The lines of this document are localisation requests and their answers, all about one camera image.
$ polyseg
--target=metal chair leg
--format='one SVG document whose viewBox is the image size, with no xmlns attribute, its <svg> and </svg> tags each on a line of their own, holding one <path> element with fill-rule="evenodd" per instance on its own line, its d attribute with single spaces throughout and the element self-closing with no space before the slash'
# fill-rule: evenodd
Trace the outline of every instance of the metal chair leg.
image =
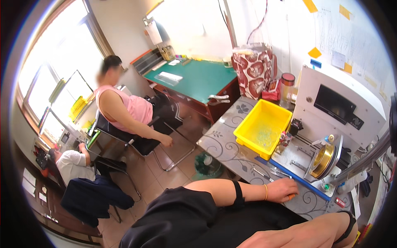
<svg viewBox="0 0 397 248">
<path fill-rule="evenodd" d="M 154 154 L 154 158 L 157 161 L 158 166 L 160 167 L 160 169 L 162 169 L 163 171 L 170 171 L 172 170 L 175 166 L 177 166 L 182 160 L 184 160 L 187 156 L 189 156 L 192 152 L 194 152 L 194 150 L 196 149 L 196 144 L 193 144 L 192 142 L 190 142 L 190 140 L 188 140 L 183 134 L 181 134 L 178 130 L 173 129 L 172 127 L 170 127 L 170 125 L 168 125 L 167 123 L 164 122 L 164 124 L 166 124 L 169 128 L 171 128 L 172 131 L 176 132 L 177 134 L 179 134 L 182 138 L 184 138 L 186 141 L 188 141 L 189 143 L 191 143 L 193 145 L 192 150 L 188 151 L 187 153 L 185 153 L 185 155 L 183 155 L 176 163 L 171 164 L 168 168 L 164 169 L 163 167 L 161 167 L 160 161 L 158 160 L 156 151 L 153 150 L 153 154 Z"/>
<path fill-rule="evenodd" d="M 132 186 L 134 186 L 134 189 L 135 189 L 135 191 L 136 191 L 136 192 L 137 192 L 137 194 L 138 194 L 139 200 L 137 200 L 137 201 L 135 201 L 135 202 L 139 202 L 140 200 L 142 200 L 142 196 L 141 196 L 141 194 L 139 193 L 139 191 L 138 191 L 137 187 L 135 186 L 135 183 L 134 183 L 134 181 L 133 181 L 133 180 L 132 180 L 132 178 L 129 176 L 129 174 L 128 174 L 127 172 L 124 172 L 124 174 L 126 174 L 126 175 L 128 176 L 129 180 L 130 180 L 130 181 L 131 181 L 131 183 L 132 183 Z"/>
<path fill-rule="evenodd" d="M 119 212 L 117 211 L 117 208 L 116 208 L 115 206 L 112 206 L 112 207 L 114 208 L 114 211 L 116 212 L 116 215 L 117 215 L 118 220 L 109 212 L 110 216 L 112 216 L 113 219 L 114 219 L 115 221 L 117 221 L 118 223 L 121 223 L 121 217 L 120 217 L 120 215 L 119 215 Z"/>
<path fill-rule="evenodd" d="M 134 200 L 134 202 L 139 202 L 140 200 L 142 200 L 141 194 L 139 193 L 137 187 L 135 186 L 134 181 L 132 180 L 132 178 L 130 177 L 130 175 L 127 173 L 127 171 L 124 171 L 124 170 L 120 169 L 119 167 L 112 166 L 110 163 L 106 164 L 106 166 L 108 166 L 108 167 L 110 167 L 110 168 L 113 168 L 113 169 L 115 169 L 115 170 L 117 170 L 117 171 L 120 171 L 120 172 L 126 174 L 127 177 L 128 177 L 128 179 L 131 181 L 132 186 L 134 187 L 135 191 L 137 192 L 137 194 L 138 194 L 138 196 L 139 196 L 139 200 L 137 200 L 137 201 Z"/>
</svg>

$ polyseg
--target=blue tape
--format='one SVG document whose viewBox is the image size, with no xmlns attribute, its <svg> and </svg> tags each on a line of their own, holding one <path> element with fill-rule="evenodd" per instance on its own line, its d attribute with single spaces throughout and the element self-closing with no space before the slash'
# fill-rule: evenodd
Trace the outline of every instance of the blue tape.
<svg viewBox="0 0 397 248">
<path fill-rule="evenodd" d="M 321 62 L 318 62 L 318 61 L 316 61 L 314 59 L 310 60 L 310 64 L 312 64 L 314 66 L 317 66 L 318 68 L 321 68 Z"/>
<path fill-rule="evenodd" d="M 327 202 L 331 200 L 331 197 L 327 196 L 326 194 L 321 192 L 319 189 L 317 189 L 316 187 L 314 187 L 310 183 L 306 182 L 306 180 L 304 180 L 303 178 L 298 177 L 296 174 L 292 173 L 290 170 L 286 169 L 285 167 L 283 167 L 282 165 L 280 165 L 279 163 L 277 163 L 273 159 L 270 159 L 269 161 L 266 161 L 266 160 L 264 160 L 263 158 L 261 158 L 259 156 L 257 156 L 255 159 L 258 160 L 259 162 L 263 163 L 263 164 L 266 164 L 268 162 L 271 163 L 272 165 L 276 166 L 277 169 L 279 169 L 280 171 L 290 175 L 294 180 L 296 180 L 296 181 L 300 182 L 301 184 L 303 184 L 303 186 L 305 186 L 309 190 L 313 191 L 316 195 L 318 195 L 322 199 L 326 200 Z"/>
</svg>

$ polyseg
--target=pink tank top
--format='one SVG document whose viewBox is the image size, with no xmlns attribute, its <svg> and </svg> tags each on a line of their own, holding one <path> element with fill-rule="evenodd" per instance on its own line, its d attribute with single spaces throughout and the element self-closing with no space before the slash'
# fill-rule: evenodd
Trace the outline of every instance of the pink tank top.
<svg viewBox="0 0 397 248">
<path fill-rule="evenodd" d="M 134 118 L 135 120 L 142 122 L 143 124 L 146 124 L 146 125 L 152 121 L 153 105 L 151 103 L 149 103 L 148 101 L 146 101 L 145 99 L 143 99 L 142 97 L 139 97 L 139 96 L 134 96 L 134 95 L 128 96 L 126 93 L 114 88 L 111 85 L 102 85 L 101 87 L 94 90 L 94 93 L 96 96 L 96 105 L 98 106 L 99 111 L 101 112 L 101 114 L 104 117 L 105 117 L 105 115 L 102 113 L 102 110 L 99 107 L 99 98 L 102 95 L 102 93 L 105 92 L 106 90 L 112 90 L 112 91 L 116 92 L 121 97 L 121 99 L 123 100 L 124 106 L 127 108 L 128 112 L 131 114 L 132 118 Z M 124 132 L 132 133 L 130 130 L 125 128 L 118 121 L 111 122 L 108 120 L 108 122 L 110 122 L 113 126 L 115 126 L 116 128 L 118 128 Z"/>
</svg>

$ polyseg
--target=red patterned bag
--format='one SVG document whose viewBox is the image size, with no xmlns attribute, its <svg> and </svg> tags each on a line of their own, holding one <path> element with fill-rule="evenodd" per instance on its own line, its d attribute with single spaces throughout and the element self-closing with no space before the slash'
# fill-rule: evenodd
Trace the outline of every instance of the red patterned bag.
<svg viewBox="0 0 397 248">
<path fill-rule="evenodd" d="M 277 75 L 277 58 L 270 46 L 254 43 L 233 49 L 232 64 L 237 72 L 242 96 L 257 100 L 263 90 L 269 89 L 273 58 L 274 79 Z"/>
</svg>

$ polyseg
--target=green cutting mat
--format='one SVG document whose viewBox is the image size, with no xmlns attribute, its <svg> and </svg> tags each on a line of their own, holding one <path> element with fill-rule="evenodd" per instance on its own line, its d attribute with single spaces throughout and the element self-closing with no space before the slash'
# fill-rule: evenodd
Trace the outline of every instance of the green cutting mat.
<svg viewBox="0 0 397 248">
<path fill-rule="evenodd" d="M 183 79 L 176 86 L 172 86 L 154 78 L 163 71 L 181 76 Z M 187 65 L 182 65 L 182 63 L 177 65 L 165 64 L 145 75 L 146 79 L 204 104 L 208 103 L 209 95 L 216 95 L 235 77 L 237 77 L 237 74 L 233 68 L 225 68 L 222 63 L 196 60 L 192 60 Z"/>
</svg>

